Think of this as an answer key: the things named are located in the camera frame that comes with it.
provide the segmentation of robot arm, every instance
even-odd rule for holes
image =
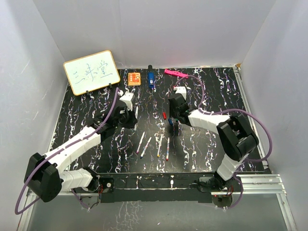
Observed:
[[[186,103],[186,88],[174,88],[175,94],[169,98],[170,117],[182,124],[208,129],[219,135],[225,151],[221,165],[214,176],[218,187],[223,188],[231,179],[249,153],[259,144],[256,134],[243,115],[205,115]]]
[[[126,92],[116,102],[106,123],[92,136],[85,139],[87,135],[92,134],[102,124],[105,120],[105,115],[96,115],[80,133],[55,150],[47,152],[44,155],[36,153],[31,156],[24,182],[38,164],[56,151],[63,149],[63,151],[46,162],[35,173],[28,185],[29,188],[44,202],[51,201],[60,191],[67,191],[77,187],[82,187],[85,190],[95,190],[98,185],[98,178],[96,172],[92,169],[85,167],[74,171],[64,170],[87,150],[97,146],[109,136],[112,136],[116,127],[134,128],[137,119],[133,108],[133,100],[134,94]]]

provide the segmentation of cable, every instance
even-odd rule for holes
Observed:
[[[115,96],[114,96],[114,100],[113,100],[113,102],[112,102],[111,108],[110,108],[110,110],[109,110],[109,112],[108,112],[108,114],[107,114],[105,120],[99,125],[99,127],[98,127],[94,132],[92,132],[90,135],[87,135],[87,136],[85,136],[85,137],[82,138],[82,139],[76,140],[76,141],[74,141],[74,142],[68,144],[65,148],[69,148],[69,147],[71,147],[72,145],[74,145],[74,144],[76,144],[76,143],[78,143],[78,142],[80,142],[80,141],[82,141],[82,140],[85,140],[85,139],[91,137],[93,134],[95,134],[98,130],[100,130],[100,129],[104,126],[104,124],[106,123],[106,121],[107,121],[108,118],[110,117],[110,115],[111,115],[111,113],[112,113],[112,111],[113,111],[113,109],[114,109],[114,107],[115,107],[118,91],[119,91],[119,88],[116,88]],[[21,199],[22,199],[22,197],[23,197],[23,194],[24,194],[24,192],[25,192],[25,190],[26,190],[26,187],[28,186],[28,184],[29,184],[29,182],[31,181],[31,179],[32,179],[32,177],[34,176],[34,174],[35,174],[35,173],[36,173],[47,161],[49,161],[50,159],[54,158],[56,155],[60,154],[63,150],[64,150],[64,149],[62,148],[62,149],[56,151],[55,153],[53,153],[52,155],[50,155],[49,157],[47,157],[45,160],[43,160],[43,161],[31,172],[31,174],[29,175],[29,177],[28,177],[27,180],[25,181],[25,184],[23,185],[23,187],[22,187],[22,189],[21,189],[21,191],[20,191],[20,194],[19,194],[19,196],[18,196],[16,205],[15,205],[15,214],[16,214],[16,215],[19,215],[19,214],[22,214],[23,212],[25,212],[25,211],[26,211],[28,208],[30,208],[36,201],[38,201],[38,200],[40,199],[39,197],[36,198],[33,202],[31,202],[31,203],[30,203],[29,205],[27,205],[25,208],[23,208],[22,210],[18,211],[18,207],[19,207],[20,201],[21,201]]]
[[[87,206],[85,203],[82,202],[82,200],[79,198],[79,196],[76,194],[76,192],[74,190],[71,191],[74,196],[76,197],[76,199],[80,202],[80,204],[85,208],[85,209],[90,209],[89,206]]]
[[[199,79],[199,78],[197,78],[197,77],[195,77],[195,76],[191,76],[191,75],[187,75],[187,76],[188,76],[188,77],[193,77],[193,78],[195,78],[196,80],[199,81],[199,83],[200,83],[200,85],[201,85],[201,88],[202,88],[202,98],[201,98],[201,102],[198,104],[198,110],[199,110],[201,113],[206,114],[206,115],[221,115],[221,114],[229,113],[229,112],[240,112],[240,113],[243,113],[243,114],[245,114],[245,115],[247,115],[247,116],[253,118],[256,122],[258,122],[258,124],[260,124],[260,126],[261,126],[261,127],[263,128],[263,130],[265,131],[265,133],[266,133],[266,135],[267,135],[267,137],[268,137],[268,140],[269,140],[269,151],[268,151],[268,153],[265,155],[265,157],[263,157],[263,158],[261,158],[261,159],[246,159],[246,160],[243,161],[243,163],[246,163],[246,162],[255,162],[255,163],[258,163],[258,162],[262,162],[262,161],[268,159],[268,157],[270,156],[270,154],[271,154],[271,152],[272,152],[273,143],[272,143],[272,139],[271,139],[271,136],[270,136],[270,132],[269,132],[268,129],[265,127],[265,125],[264,125],[258,118],[256,118],[253,114],[251,114],[251,113],[249,113],[249,112],[247,112],[247,111],[241,110],[241,109],[235,109],[235,108],[234,108],[234,109],[227,109],[227,110],[224,110],[224,111],[221,111],[221,112],[214,112],[214,113],[204,111],[204,110],[201,108],[202,103],[203,103],[203,101],[205,100],[205,92],[204,92],[205,87],[204,87],[204,84],[203,84],[203,82],[201,81],[201,79]],[[186,78],[186,77],[180,78],[180,79],[176,82],[175,86],[177,86],[177,85],[178,85],[183,79],[185,79],[185,78]],[[236,174],[237,174],[237,170],[234,172],[233,178],[234,178],[237,182],[239,182],[239,184],[240,184],[240,186],[241,186],[241,193],[240,193],[239,199],[238,199],[233,205],[231,205],[229,208],[235,207],[235,206],[240,202],[240,200],[241,200],[241,198],[242,198],[242,196],[243,196],[243,191],[244,191],[244,189],[243,189],[243,184],[242,184],[242,182],[241,182],[239,179],[236,178]]]

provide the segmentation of black marble surface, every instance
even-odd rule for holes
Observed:
[[[177,68],[177,71],[198,76],[205,85],[204,109],[220,111],[227,108],[244,108],[239,86],[232,68]],[[129,72],[141,73],[141,86],[127,86]],[[113,137],[105,140],[101,145],[90,149],[74,161],[67,170],[76,170],[89,166],[99,173],[106,172],[211,172],[220,165],[224,151],[215,133],[201,128],[191,128],[176,123],[169,125],[163,119],[163,112],[168,116],[168,96],[171,87],[178,80],[177,77],[164,74],[164,69],[155,69],[155,89],[148,88],[147,69],[119,70],[121,81],[118,84],[123,91],[129,90],[136,97],[135,108],[138,107],[138,123],[136,129],[117,128]],[[112,102],[113,89],[104,88],[90,93],[90,96],[75,96],[68,86],[59,120],[53,137],[52,148],[56,148],[68,141],[86,125],[89,118],[97,112],[107,112]],[[184,80],[181,86],[188,90],[187,102],[197,106],[201,96],[201,86],[193,79]],[[141,151],[136,150],[142,133],[145,138]],[[160,157],[157,148],[160,135],[163,134]],[[143,159],[140,154],[152,137],[150,145]],[[170,137],[169,161],[166,161],[167,138]],[[249,158],[260,158],[255,149]],[[261,163],[245,164],[242,171],[264,171]]]

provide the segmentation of small black object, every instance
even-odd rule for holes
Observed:
[[[153,72],[153,67],[152,67],[152,65],[149,65],[149,66],[148,66],[148,72]]]
[[[217,131],[225,153],[235,161],[240,161],[259,144],[259,139],[243,115],[230,116],[230,119],[217,125]]]
[[[168,100],[169,116],[178,119],[182,124],[191,126],[188,116],[196,108],[190,108],[180,93],[173,94],[172,97],[168,98]]]

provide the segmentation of pink marker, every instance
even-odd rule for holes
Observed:
[[[188,78],[188,75],[187,75],[187,74],[183,74],[183,73],[178,72],[178,71],[170,71],[170,70],[167,70],[167,69],[165,69],[165,74],[169,74],[169,75],[173,75],[173,76],[178,76],[178,77],[186,77],[186,78]]]

